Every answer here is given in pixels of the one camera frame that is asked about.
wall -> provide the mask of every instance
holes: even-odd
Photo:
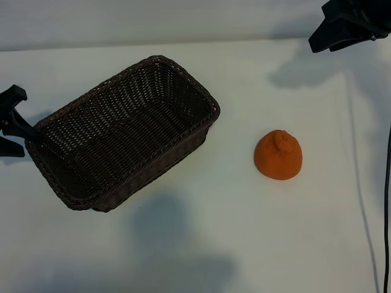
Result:
[[[320,24],[325,2],[2,0],[0,49],[302,37]]]

black clamp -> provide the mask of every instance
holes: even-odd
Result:
[[[17,85],[0,93],[0,129],[5,136],[18,136],[24,139],[40,142],[41,135],[15,110],[15,106],[27,100],[26,91]],[[24,157],[21,145],[0,137],[1,157]]]
[[[391,33],[390,0],[330,0],[322,6],[325,20],[310,37],[313,52],[334,52]]]

black cable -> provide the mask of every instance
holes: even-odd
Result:
[[[390,251],[389,251],[389,184],[390,184],[390,164],[391,164],[391,130],[389,135],[389,145],[387,149],[387,169],[386,186],[384,188],[384,247],[386,249],[386,269],[384,272],[384,293],[387,293],[390,272]]]

brown woven basket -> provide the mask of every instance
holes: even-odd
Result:
[[[152,56],[38,122],[26,148],[70,208],[108,212],[196,150],[220,108],[186,70]]]

orange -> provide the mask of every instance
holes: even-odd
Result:
[[[299,142],[283,130],[265,135],[255,149],[255,166],[272,179],[287,180],[295,177],[301,170],[302,161]]]

